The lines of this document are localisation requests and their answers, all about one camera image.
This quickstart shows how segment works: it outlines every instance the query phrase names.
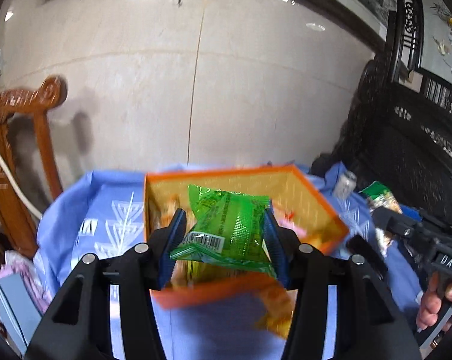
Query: silver screw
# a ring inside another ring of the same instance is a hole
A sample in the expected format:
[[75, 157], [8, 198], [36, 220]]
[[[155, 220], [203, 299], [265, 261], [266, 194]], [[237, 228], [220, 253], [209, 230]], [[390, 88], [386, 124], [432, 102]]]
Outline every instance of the silver screw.
[[96, 259], [95, 255], [92, 253], [85, 254], [82, 258], [84, 264], [91, 264]]
[[353, 257], [351, 257], [351, 261], [357, 266], [361, 266], [364, 264], [364, 257], [360, 254], [354, 254]]
[[299, 251], [301, 253], [309, 254], [313, 251], [313, 247], [309, 244], [301, 244], [299, 245]]
[[137, 244], [134, 246], [136, 253], [145, 253], [149, 250], [149, 245], [145, 243]]

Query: human hand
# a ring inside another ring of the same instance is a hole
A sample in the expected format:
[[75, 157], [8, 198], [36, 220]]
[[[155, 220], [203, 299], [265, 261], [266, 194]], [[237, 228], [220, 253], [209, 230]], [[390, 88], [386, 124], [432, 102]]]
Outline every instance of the human hand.
[[[428, 289], [421, 298], [420, 310], [417, 313], [416, 325], [420, 329], [426, 329], [433, 326], [438, 321], [438, 312], [441, 308], [441, 299], [436, 294], [438, 289], [438, 273], [434, 273], [429, 280]], [[452, 284], [448, 286], [445, 293], [446, 299], [452, 302]], [[452, 325], [452, 320], [449, 320], [444, 325], [443, 330], [446, 332]]]

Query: black handle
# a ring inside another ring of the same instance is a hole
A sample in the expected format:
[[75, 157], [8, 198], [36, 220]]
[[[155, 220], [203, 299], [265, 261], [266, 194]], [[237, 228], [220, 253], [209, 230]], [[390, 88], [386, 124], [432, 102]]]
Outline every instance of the black handle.
[[421, 330], [415, 334], [417, 344], [420, 349], [427, 348], [436, 336], [441, 332], [443, 326], [449, 321], [452, 316], [452, 303], [446, 298], [441, 303], [441, 309], [438, 312], [438, 321], [435, 325]]

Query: orange box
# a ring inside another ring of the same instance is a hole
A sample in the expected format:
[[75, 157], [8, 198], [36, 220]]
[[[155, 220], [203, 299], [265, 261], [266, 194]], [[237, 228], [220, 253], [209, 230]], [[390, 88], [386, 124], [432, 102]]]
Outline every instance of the orange box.
[[[154, 223], [172, 195], [179, 195], [181, 208], [189, 209], [189, 184], [267, 195], [273, 204], [294, 212], [295, 225], [306, 230], [301, 242], [310, 243], [324, 254], [331, 252], [349, 230], [337, 212], [294, 165], [281, 167], [239, 168], [200, 172], [146, 174], [144, 183], [144, 231], [146, 242], [154, 231]], [[158, 303], [166, 309], [187, 307], [261, 290], [274, 280], [266, 274], [248, 272], [243, 276], [201, 283], [193, 288], [152, 291]]]

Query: grout line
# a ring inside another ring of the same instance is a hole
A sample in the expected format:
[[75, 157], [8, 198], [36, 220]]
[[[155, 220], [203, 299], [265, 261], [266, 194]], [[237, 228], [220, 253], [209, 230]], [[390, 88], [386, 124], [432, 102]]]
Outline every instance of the grout line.
[[202, 25], [204, 24], [204, 15], [206, 14], [206, 4], [208, 0], [204, 0], [204, 9], [202, 11], [201, 25], [199, 27], [199, 39], [198, 50], [196, 52], [196, 64], [194, 66], [194, 78], [193, 78], [193, 91], [191, 93], [191, 112], [189, 114], [189, 135], [187, 137], [187, 164], [189, 165], [189, 152], [191, 149], [191, 126], [193, 121], [193, 102], [194, 102], [194, 89], [196, 86], [196, 73], [198, 72], [198, 59], [199, 59], [199, 46], [201, 44]]

